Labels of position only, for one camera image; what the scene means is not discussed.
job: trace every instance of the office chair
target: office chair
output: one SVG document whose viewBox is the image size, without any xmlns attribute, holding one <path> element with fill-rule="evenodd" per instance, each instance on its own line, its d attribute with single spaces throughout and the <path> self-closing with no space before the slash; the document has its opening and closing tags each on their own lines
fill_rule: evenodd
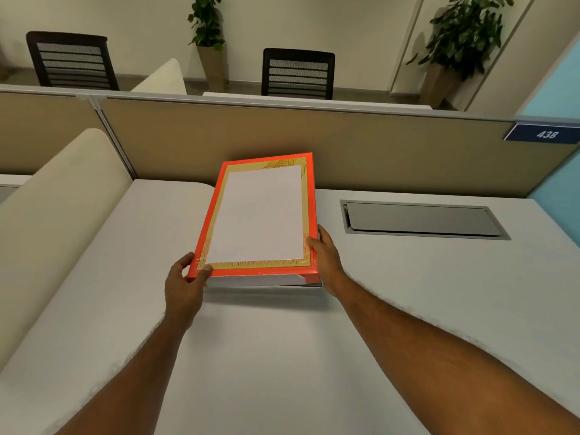
<svg viewBox="0 0 580 435">
<path fill-rule="evenodd" d="M 332 99 L 334 53 L 264 49 L 262 95 Z"/>
<path fill-rule="evenodd" d="M 105 36 L 29 32 L 26 43 L 43 87 L 119 89 Z"/>
</svg>

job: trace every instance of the forearm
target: forearm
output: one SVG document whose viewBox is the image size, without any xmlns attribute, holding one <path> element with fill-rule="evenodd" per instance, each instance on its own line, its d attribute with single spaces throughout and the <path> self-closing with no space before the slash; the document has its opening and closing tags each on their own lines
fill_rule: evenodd
<svg viewBox="0 0 580 435">
<path fill-rule="evenodd" d="M 58 435 L 153 434 L 183 333 L 180 326 L 164 319 Z"/>
<path fill-rule="evenodd" d="M 577 433 L 578 419 L 475 345 L 346 276 L 333 291 L 369 350 L 434 435 Z"/>
</svg>

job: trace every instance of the number sign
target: number sign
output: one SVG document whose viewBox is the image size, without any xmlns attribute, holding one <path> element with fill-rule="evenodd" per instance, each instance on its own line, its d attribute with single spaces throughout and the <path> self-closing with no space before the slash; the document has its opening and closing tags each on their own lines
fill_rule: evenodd
<svg viewBox="0 0 580 435">
<path fill-rule="evenodd" d="M 576 145 L 580 142 L 580 127 L 515 124 L 504 140 Z"/>
</svg>

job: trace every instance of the hand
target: hand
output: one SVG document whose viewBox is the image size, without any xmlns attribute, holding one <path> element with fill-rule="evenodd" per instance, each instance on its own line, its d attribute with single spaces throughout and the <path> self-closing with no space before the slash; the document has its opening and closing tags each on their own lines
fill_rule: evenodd
<svg viewBox="0 0 580 435">
<path fill-rule="evenodd" d="M 185 332 L 204 300 L 204 285 L 212 274 L 209 264 L 200 271 L 192 282 L 182 276 L 183 269 L 192 263 L 193 252 L 189 252 L 171 266 L 165 280 L 165 318 Z"/>
<path fill-rule="evenodd" d="M 337 293 L 334 288 L 337 279 L 346 276 L 340 263 L 340 255 L 338 250 L 332 242 L 332 238 L 326 232 L 326 229 L 320 224 L 318 225 L 320 232 L 320 240 L 308 237 L 308 245 L 316 252 L 316 263 L 318 265 L 318 272 L 323 280 L 324 288 L 332 296 L 336 297 Z"/>
</svg>

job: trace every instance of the box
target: box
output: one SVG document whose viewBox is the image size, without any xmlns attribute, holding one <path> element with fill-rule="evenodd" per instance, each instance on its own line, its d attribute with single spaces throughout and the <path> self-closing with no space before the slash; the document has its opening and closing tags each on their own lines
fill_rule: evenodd
<svg viewBox="0 0 580 435">
<path fill-rule="evenodd" d="M 312 153 L 224 162 L 188 277 L 206 264 L 208 286 L 306 285 L 320 281 Z"/>
</svg>

